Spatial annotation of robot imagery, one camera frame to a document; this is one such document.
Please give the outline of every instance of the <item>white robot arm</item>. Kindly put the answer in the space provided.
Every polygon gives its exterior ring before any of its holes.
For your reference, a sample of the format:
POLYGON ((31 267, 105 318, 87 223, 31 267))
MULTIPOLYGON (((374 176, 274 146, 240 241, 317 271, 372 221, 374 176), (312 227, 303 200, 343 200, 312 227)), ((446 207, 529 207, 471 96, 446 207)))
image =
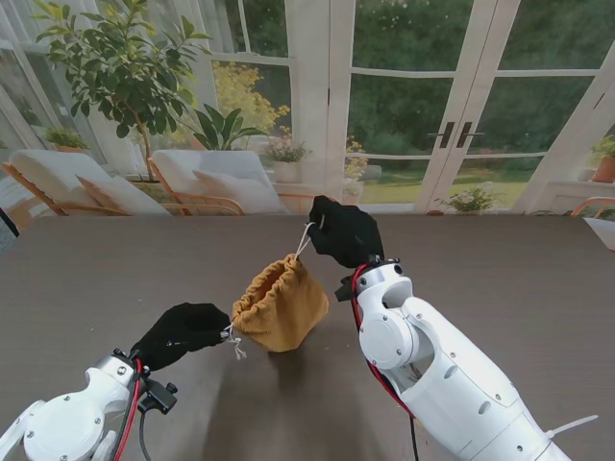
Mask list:
POLYGON ((425 430, 460 460, 570 461, 510 379, 429 303, 395 261, 360 273, 361 349, 425 430))
POLYGON ((22 440, 30 461, 107 460, 116 433, 105 434, 105 416, 126 408, 134 374, 130 361, 109 355, 86 370, 83 391, 33 403, 0 438, 0 461, 22 440))

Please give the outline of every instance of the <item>yellow fabric bag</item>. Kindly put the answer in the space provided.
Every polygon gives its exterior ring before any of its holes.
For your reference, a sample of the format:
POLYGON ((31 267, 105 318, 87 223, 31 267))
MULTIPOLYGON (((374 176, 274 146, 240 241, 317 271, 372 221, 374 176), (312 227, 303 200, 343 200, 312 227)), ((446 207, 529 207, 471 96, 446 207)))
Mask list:
POLYGON ((297 349, 329 299, 296 255, 269 264, 233 304, 233 328, 270 352, 297 349))

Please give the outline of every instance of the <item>flowering plant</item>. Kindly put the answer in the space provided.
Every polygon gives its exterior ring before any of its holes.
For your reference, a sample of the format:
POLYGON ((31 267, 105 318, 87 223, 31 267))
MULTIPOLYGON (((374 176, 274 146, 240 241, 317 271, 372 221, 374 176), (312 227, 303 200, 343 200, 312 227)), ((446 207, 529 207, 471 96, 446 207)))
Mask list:
POLYGON ((437 202, 447 207, 452 207, 457 211, 489 209, 498 204, 497 198, 500 195, 492 192, 492 188, 493 184, 491 182, 485 182, 457 192, 447 200, 438 199, 437 202))

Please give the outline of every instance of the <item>door handle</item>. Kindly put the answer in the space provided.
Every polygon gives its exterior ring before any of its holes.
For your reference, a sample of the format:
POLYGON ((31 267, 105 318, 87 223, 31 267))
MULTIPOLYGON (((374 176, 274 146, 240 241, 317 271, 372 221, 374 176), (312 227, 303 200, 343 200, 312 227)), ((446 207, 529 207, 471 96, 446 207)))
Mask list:
POLYGON ((442 139, 440 140, 440 148, 444 149, 449 144, 449 139, 451 139, 454 126, 455 122, 449 122, 444 128, 444 133, 427 133, 427 136, 442 136, 442 139))
POLYGON ((465 122, 463 124, 463 128, 461 129, 461 135, 459 136, 459 141, 457 142, 457 147, 463 147, 465 144, 465 139, 469 136, 483 136, 484 133, 470 133, 470 129, 472 128, 472 122, 465 122))

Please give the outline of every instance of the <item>french door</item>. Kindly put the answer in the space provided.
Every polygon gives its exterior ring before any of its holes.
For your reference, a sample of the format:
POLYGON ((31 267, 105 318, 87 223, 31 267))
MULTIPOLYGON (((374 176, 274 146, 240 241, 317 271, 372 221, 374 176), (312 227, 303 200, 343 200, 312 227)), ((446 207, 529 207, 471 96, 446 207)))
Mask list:
POLYGON ((615 77, 610 2, 561 3, 332 2, 329 192, 357 180, 341 158, 367 158, 371 209, 425 212, 491 182, 523 212, 615 77))

